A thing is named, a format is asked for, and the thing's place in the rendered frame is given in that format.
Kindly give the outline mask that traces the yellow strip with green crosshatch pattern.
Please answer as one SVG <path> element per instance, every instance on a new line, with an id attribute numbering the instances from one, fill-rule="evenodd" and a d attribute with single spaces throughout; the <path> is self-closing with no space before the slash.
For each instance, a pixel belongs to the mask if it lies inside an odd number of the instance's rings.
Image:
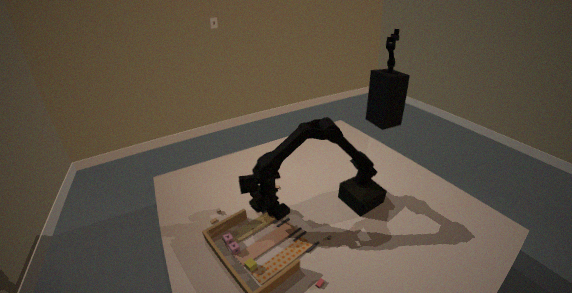
<path id="1" fill-rule="evenodd" d="M 276 218 L 274 217 L 274 215 L 269 216 L 268 213 L 266 212 L 265 214 L 262 214 L 259 217 L 257 217 L 256 220 L 258 220 L 265 227 L 268 224 L 274 222 Z"/>

